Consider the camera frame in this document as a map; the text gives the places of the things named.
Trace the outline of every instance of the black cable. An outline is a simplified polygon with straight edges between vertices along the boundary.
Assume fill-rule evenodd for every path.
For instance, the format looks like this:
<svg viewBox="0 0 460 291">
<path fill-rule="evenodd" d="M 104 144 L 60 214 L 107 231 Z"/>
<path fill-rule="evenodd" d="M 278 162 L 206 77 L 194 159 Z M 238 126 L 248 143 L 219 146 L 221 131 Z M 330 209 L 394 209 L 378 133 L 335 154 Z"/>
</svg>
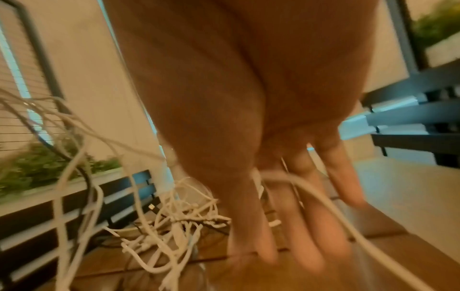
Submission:
<svg viewBox="0 0 460 291">
<path fill-rule="evenodd" d="M 64 159 L 66 162 L 71 162 L 72 159 L 66 155 L 64 155 L 63 153 L 61 153 L 58 149 L 56 149 L 53 145 L 47 143 L 39 134 L 38 132 L 29 124 L 29 122 L 27 122 L 27 119 L 25 117 L 23 117 L 21 114 L 19 114 L 11 105 L 9 105 L 6 101 L 0 99 L 0 103 L 3 104 L 3 106 L 8 110 L 10 111 L 13 115 L 15 115 L 20 121 L 21 123 L 30 131 L 32 132 L 32 134 L 35 136 L 35 138 L 37 138 L 37 140 L 44 146 L 46 147 L 47 149 L 49 149 L 50 151 L 52 151 L 55 155 L 57 155 L 58 157 Z M 88 199 L 90 197 L 90 194 L 91 194 L 91 180 L 88 176 L 88 174 L 85 172 L 85 170 L 83 170 L 81 167 L 77 166 L 76 167 L 76 170 L 80 173 L 80 175 L 83 177 L 83 179 L 85 180 L 85 183 L 86 183 L 86 192 L 85 192 L 85 201 L 84 201 L 84 204 L 80 206 L 80 210 L 79 210 L 79 213 L 78 213 L 78 217 L 76 219 L 77 220 L 77 225 L 80 226 L 81 223 L 82 223 L 82 220 L 83 220 L 83 209 L 85 208 L 85 206 L 87 205 L 88 203 Z M 76 235 L 75 235 L 75 239 L 74 239 L 74 249 L 73 249 L 73 252 L 72 252 L 72 256 L 71 258 L 73 258 L 75 256 L 75 253 L 77 252 L 77 245 L 78 245 L 78 239 L 79 239 L 79 232 L 78 230 L 76 231 Z"/>
</svg>

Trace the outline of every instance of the green plant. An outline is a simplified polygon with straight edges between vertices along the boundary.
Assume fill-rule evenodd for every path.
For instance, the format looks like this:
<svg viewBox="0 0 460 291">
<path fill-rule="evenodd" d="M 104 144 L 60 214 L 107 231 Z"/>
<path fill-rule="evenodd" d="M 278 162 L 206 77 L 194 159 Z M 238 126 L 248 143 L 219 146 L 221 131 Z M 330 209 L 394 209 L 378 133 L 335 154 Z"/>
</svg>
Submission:
<svg viewBox="0 0 460 291">
<path fill-rule="evenodd" d="M 460 1 L 441 1 L 430 14 L 414 21 L 412 30 L 416 42 L 423 48 L 460 32 Z"/>
<path fill-rule="evenodd" d="M 61 144 L 71 155 L 78 151 L 70 139 L 62 139 Z M 93 174 L 120 167 L 116 158 L 96 161 L 87 155 L 87 159 Z M 67 164 L 39 142 L 31 142 L 26 150 L 0 160 L 0 197 L 53 184 Z M 78 176 L 75 171 L 71 179 Z"/>
</svg>

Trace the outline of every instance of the leaves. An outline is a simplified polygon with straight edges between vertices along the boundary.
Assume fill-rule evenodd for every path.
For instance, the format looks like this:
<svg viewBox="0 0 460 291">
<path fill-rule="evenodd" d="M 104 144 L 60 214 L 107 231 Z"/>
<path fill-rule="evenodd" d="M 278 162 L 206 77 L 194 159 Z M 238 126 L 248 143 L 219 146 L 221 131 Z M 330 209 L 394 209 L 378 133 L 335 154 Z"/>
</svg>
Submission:
<svg viewBox="0 0 460 291">
<path fill-rule="evenodd" d="M 413 22 L 417 43 L 427 48 L 460 32 L 460 1 L 444 0 L 429 14 Z"/>
<path fill-rule="evenodd" d="M 62 138 L 61 145 L 72 156 L 78 151 L 68 138 Z M 120 167 L 116 158 L 104 161 L 96 161 L 89 155 L 87 158 L 93 174 Z M 26 150 L 0 159 L 0 197 L 53 184 L 67 164 L 41 143 L 33 142 Z M 71 179 L 78 176 L 75 171 Z"/>
</svg>

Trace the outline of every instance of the hand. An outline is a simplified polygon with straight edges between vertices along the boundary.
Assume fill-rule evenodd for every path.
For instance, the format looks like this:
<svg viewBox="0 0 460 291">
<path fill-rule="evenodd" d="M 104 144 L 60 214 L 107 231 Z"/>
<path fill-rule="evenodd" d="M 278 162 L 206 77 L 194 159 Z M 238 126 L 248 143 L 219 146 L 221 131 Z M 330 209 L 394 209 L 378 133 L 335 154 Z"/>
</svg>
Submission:
<svg viewBox="0 0 460 291">
<path fill-rule="evenodd" d="M 277 251 L 250 172 L 290 172 L 324 192 L 306 145 L 341 198 L 364 203 L 338 126 L 363 91 L 376 0 L 110 0 L 126 65 L 183 168 L 232 218 L 229 252 Z M 344 256 L 342 228 L 288 184 L 268 184 L 289 248 L 306 269 Z"/>
</svg>

